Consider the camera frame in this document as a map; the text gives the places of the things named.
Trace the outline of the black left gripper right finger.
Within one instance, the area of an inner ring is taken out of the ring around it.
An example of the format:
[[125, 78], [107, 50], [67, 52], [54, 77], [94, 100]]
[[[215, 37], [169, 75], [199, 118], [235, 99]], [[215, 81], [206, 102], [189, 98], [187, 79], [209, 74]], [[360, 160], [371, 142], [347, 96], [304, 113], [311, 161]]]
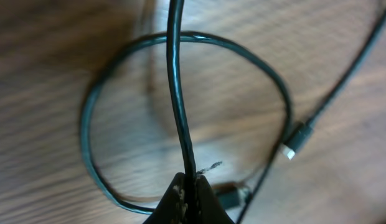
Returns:
[[210, 167], [197, 172], [195, 179], [196, 223], [198, 224], [234, 224], [232, 219], [222, 208], [204, 174], [219, 165], [216, 162]]

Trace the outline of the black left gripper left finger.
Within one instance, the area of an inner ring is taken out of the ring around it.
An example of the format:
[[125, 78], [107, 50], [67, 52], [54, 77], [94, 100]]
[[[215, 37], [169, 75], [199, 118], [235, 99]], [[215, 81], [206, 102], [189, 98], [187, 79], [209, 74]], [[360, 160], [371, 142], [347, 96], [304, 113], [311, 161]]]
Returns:
[[185, 174], [177, 173], [154, 212], [143, 224], [183, 224], [186, 222]]

